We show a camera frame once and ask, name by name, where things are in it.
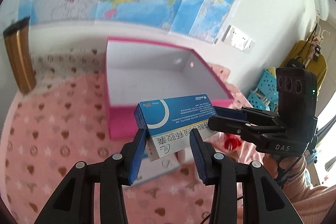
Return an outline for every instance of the star pattern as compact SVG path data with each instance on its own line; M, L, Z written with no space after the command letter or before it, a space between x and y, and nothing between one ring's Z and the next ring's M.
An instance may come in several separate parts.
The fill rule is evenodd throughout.
M79 118L80 122L85 122L86 121L86 117L82 114L81 117Z
M195 221L191 218L187 218L187 221L185 222L185 224L194 224Z
M45 193L46 195L50 195L50 194L51 194L51 189L49 188L48 185L45 185L45 186L43 187L43 191L44 191L44 193Z
M179 188L173 185L170 187L169 192L171 192L172 195L176 195L179 192Z
M51 156L51 150L50 150L49 146L47 146L46 149L44 150L44 154L46 156L49 156L49 157Z
M54 122L55 122L55 118L54 118L53 115L50 116L50 118L49 118L49 122L50 122L50 123L54 123Z
M79 153L82 156L86 156L87 155L87 150L84 147L82 147L81 150L79 150Z
M17 181L15 184L16 184L16 187L17 187L19 190L22 189L22 183L21 183L21 182Z
M19 154L23 155L23 147L22 147L22 145L19 147Z
M124 195L126 195L128 198L131 198L131 199L135 199L136 198L136 195L134 192L132 192L131 190L127 190L124 192Z

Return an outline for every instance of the open box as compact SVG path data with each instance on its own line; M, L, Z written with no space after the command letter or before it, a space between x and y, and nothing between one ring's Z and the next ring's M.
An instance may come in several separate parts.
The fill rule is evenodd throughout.
M106 51L106 111L110 137L134 137L139 102L207 94L228 107L233 96L192 49L141 39L109 37Z

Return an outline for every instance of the wall socket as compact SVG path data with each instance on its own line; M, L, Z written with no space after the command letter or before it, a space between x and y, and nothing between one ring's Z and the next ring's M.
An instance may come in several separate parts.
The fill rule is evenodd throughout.
M232 25L227 27L222 41L241 50L245 54L249 54L255 45L255 42L248 35Z

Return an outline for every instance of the red object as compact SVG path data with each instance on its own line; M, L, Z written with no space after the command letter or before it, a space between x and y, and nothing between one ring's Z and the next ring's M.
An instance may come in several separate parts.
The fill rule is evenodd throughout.
M224 137L225 137L224 148L227 150L235 150L238 146L242 145L241 140L237 138L235 135L225 133Z

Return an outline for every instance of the black handheld device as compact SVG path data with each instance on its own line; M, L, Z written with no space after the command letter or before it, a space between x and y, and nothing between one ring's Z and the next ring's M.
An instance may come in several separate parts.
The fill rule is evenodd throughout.
M299 68L277 68L276 74L278 113L249 107L215 107L217 115L209 118L208 126L214 131L239 135L254 143L258 152L271 154L280 162L286 157L302 157L307 149L316 146L317 79ZM277 181L283 184L287 171L278 171Z

